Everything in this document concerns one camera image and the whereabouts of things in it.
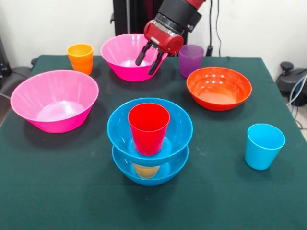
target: red cup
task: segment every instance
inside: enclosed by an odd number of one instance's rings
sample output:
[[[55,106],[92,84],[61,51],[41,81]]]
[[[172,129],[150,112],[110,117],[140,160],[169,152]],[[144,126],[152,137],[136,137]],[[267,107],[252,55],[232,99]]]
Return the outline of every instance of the red cup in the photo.
[[[153,156],[162,146],[170,120],[168,111],[155,103],[142,103],[128,114],[135,149],[142,155]]]

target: orange cup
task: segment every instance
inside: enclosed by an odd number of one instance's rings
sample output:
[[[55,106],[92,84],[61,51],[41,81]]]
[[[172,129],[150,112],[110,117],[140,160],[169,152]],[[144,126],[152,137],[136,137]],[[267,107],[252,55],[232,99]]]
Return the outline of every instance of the orange cup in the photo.
[[[89,44],[74,44],[67,49],[73,70],[91,74],[93,70],[94,49]]]

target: plastic bowl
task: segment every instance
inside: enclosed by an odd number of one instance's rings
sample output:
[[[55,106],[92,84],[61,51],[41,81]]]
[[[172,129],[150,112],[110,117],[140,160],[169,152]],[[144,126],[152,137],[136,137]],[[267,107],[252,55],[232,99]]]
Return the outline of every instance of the plastic bowl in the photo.
[[[189,157],[189,148],[186,146],[173,160],[160,166],[158,173],[152,178],[141,178],[133,167],[133,163],[126,159],[117,148],[112,149],[113,160],[122,173],[133,182],[144,186],[164,184],[176,176],[186,164]]]
[[[170,114],[162,149],[153,156],[144,156],[136,151],[128,122],[131,108],[141,103],[159,104]],[[162,165],[176,157],[191,140],[193,124],[187,112],[173,102],[160,98],[139,98],[121,105],[112,113],[107,124],[107,133],[112,144],[123,152],[126,159],[150,167]]]
[[[197,103],[214,111],[233,109],[252,92],[251,83],[244,75],[222,67],[194,71],[187,79],[187,87]]]
[[[150,48],[146,52],[141,65],[137,66],[135,64],[138,55],[147,42],[144,34],[119,35],[109,39],[102,45],[101,56],[121,79],[126,81],[145,81],[153,76],[147,72],[158,54],[156,49]],[[159,67],[166,57],[167,54],[164,54]]]
[[[12,93],[13,111],[48,133],[64,133],[80,126],[98,97],[90,76],[72,70],[35,75]]]

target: blue bowl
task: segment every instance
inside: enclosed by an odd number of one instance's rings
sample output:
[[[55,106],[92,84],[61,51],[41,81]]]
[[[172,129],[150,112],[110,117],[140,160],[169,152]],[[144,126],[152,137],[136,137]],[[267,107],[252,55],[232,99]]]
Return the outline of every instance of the blue bowl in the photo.
[[[162,149],[154,156],[139,154],[132,139],[128,113],[134,106],[141,103],[159,104],[170,114]],[[127,160],[143,166],[157,166],[172,160],[188,145],[193,134],[193,124],[187,112],[173,102],[160,98],[140,98],[121,105],[112,113],[107,124],[107,133],[112,144],[125,154]]]
[[[156,176],[150,179],[144,179],[137,175],[131,161],[126,159],[126,156],[113,146],[113,160],[122,173],[133,182],[144,186],[156,186],[164,184],[171,180],[186,164],[189,157],[189,148],[186,146],[181,150],[176,157],[168,163],[162,164]]]

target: table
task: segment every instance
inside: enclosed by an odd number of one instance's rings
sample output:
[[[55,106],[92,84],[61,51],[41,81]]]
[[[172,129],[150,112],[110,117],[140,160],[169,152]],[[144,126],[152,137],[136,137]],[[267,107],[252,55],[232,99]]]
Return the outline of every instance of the table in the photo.
[[[0,128],[0,228],[4,230],[300,230],[307,228],[307,144],[261,58],[205,57],[247,76],[251,97],[228,112],[189,95],[177,57],[145,82],[119,79],[101,57],[91,76],[100,94],[88,119],[65,134],[44,133],[10,112]],[[40,56],[32,75],[71,69],[66,56]],[[170,182],[143,187],[112,160],[110,114],[126,101],[160,97],[194,124],[189,160]],[[286,145],[265,171],[244,162],[247,128],[280,128]]]

